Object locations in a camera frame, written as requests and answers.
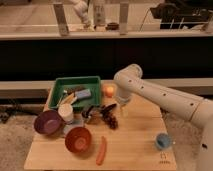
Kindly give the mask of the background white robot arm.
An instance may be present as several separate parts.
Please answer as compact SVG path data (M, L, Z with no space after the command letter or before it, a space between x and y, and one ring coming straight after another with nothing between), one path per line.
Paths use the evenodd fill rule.
M88 16L88 5L84 0L70 0L73 5L73 9L76 15L80 18L82 24L85 27L91 25L91 21Z

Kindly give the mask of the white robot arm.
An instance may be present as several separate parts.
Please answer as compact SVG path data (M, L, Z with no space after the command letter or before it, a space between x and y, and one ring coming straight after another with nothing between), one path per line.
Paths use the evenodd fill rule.
M203 130L196 171L213 171L213 100L142 79L142 69L131 64L114 75L115 99L126 105L137 94L162 109L177 114Z

